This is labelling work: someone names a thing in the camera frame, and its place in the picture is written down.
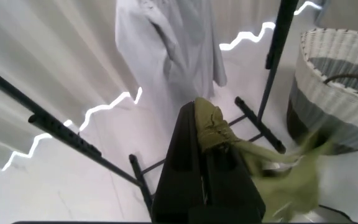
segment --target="olive green cloth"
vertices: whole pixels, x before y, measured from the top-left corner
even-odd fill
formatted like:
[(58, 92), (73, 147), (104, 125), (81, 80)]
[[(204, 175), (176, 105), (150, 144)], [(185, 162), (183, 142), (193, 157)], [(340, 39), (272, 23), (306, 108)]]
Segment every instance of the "olive green cloth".
[[(198, 143), (202, 151), (221, 144), (231, 144), (245, 160), (266, 212), (263, 222), (291, 220), (295, 213), (307, 213), (318, 206), (318, 156), (332, 148), (330, 142), (312, 149), (316, 135), (304, 141), (294, 155), (283, 155), (239, 139), (223, 120), (219, 107), (204, 98), (195, 100), (195, 120)], [(275, 177), (264, 177), (263, 164), (277, 162), (293, 164), (290, 170)]]

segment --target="crumpled cloth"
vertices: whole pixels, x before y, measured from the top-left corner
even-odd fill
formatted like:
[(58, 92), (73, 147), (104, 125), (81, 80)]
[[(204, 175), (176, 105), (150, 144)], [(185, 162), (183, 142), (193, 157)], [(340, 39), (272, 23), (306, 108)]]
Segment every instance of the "crumpled cloth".
[[(263, 222), (289, 222), (296, 213), (308, 213), (318, 206), (316, 161), (319, 155), (333, 148), (330, 141), (314, 148), (317, 139), (314, 133), (305, 138), (296, 154), (278, 154), (238, 138), (223, 119), (219, 107), (204, 98), (195, 100), (195, 120), (203, 152), (222, 144), (230, 144), (240, 152), (266, 205)], [(266, 162), (289, 164), (291, 168), (266, 177), (263, 175)]]

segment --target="gray stripe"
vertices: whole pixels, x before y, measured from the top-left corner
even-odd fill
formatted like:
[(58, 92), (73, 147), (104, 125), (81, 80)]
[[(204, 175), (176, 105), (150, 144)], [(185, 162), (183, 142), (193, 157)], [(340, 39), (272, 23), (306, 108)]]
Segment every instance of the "gray stripe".
[(299, 90), (296, 79), (292, 85), (290, 100), (299, 119), (309, 130), (314, 131), (321, 127), (332, 130), (333, 139), (337, 144), (358, 149), (358, 127), (326, 114), (320, 107), (310, 102)]
[[(311, 58), (310, 62), (327, 77), (342, 74), (358, 75), (358, 64), (350, 63), (345, 60), (337, 60), (327, 57)], [(358, 80), (354, 78), (339, 78), (334, 82), (342, 83), (346, 87), (351, 87), (358, 91)]]

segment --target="laundry basket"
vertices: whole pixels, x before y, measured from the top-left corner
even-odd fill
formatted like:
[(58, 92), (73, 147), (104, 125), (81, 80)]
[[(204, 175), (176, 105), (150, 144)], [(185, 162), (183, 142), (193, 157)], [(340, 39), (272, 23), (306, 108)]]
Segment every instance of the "laundry basket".
[(331, 154), (358, 151), (358, 32), (314, 29), (301, 35), (287, 110), (291, 137), (323, 130)]

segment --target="green garment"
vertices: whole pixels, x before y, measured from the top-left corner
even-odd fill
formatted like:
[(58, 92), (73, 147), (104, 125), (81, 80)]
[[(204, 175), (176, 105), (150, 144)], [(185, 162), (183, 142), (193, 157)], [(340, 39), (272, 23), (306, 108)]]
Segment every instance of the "green garment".
[[(195, 100), (197, 138), (201, 150), (220, 144), (231, 144), (245, 160), (255, 186), (265, 205), (263, 222), (288, 222), (295, 213), (308, 213), (318, 206), (318, 173), (316, 160), (320, 154), (332, 149), (326, 142), (312, 149), (316, 134), (308, 136), (299, 153), (283, 155), (239, 139), (223, 120), (219, 107), (204, 98)], [(264, 177), (263, 164), (279, 162), (294, 166), (276, 177)]]

